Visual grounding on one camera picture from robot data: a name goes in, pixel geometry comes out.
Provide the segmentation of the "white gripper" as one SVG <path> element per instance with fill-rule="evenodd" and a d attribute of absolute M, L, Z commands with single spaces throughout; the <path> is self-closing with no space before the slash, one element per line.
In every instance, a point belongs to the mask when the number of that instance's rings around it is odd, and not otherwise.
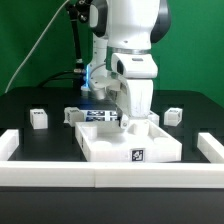
<path fill-rule="evenodd" d="M 124 113 L 120 127 L 126 129 L 129 117 L 146 118 L 149 115 L 153 95 L 152 79 L 157 76 L 158 68 L 150 54 L 121 53 L 112 54 L 111 68 L 120 82 L 115 102 Z"/>

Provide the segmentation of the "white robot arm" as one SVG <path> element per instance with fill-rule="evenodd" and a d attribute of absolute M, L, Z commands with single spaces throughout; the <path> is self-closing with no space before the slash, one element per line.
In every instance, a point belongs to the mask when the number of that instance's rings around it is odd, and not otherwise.
<path fill-rule="evenodd" d="M 88 84 L 121 111 L 120 127 L 146 120 L 158 67 L 150 53 L 171 24 L 167 0 L 88 0 L 94 37 Z"/>

